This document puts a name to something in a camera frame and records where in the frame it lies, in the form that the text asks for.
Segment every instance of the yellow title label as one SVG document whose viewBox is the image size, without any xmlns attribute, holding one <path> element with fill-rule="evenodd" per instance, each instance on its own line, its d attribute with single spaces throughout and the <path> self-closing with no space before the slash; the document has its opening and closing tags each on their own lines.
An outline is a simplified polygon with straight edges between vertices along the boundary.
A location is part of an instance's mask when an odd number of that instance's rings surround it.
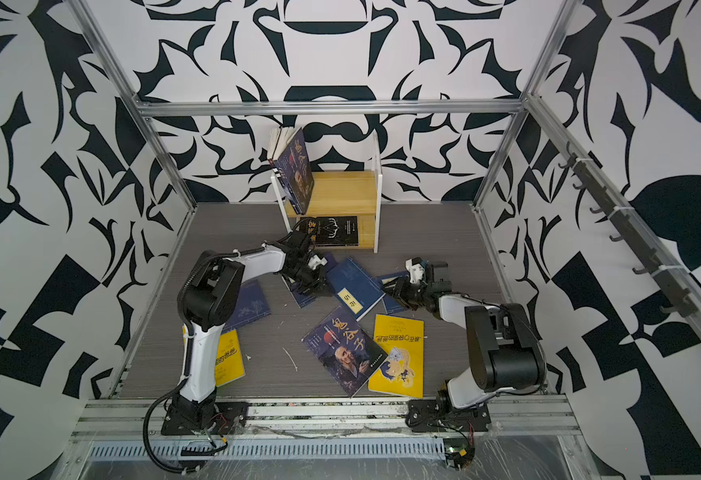
<svg viewBox="0 0 701 480">
<path fill-rule="evenodd" d="M 340 296 L 341 299 L 343 299 L 343 302 L 347 304 L 347 306 L 350 307 L 350 309 L 353 311 L 353 313 L 358 313 L 363 309 L 363 305 L 361 305 L 361 302 L 355 299 L 353 295 L 350 294 L 350 292 L 346 289 L 343 288 L 340 290 L 337 295 Z"/>
</svg>

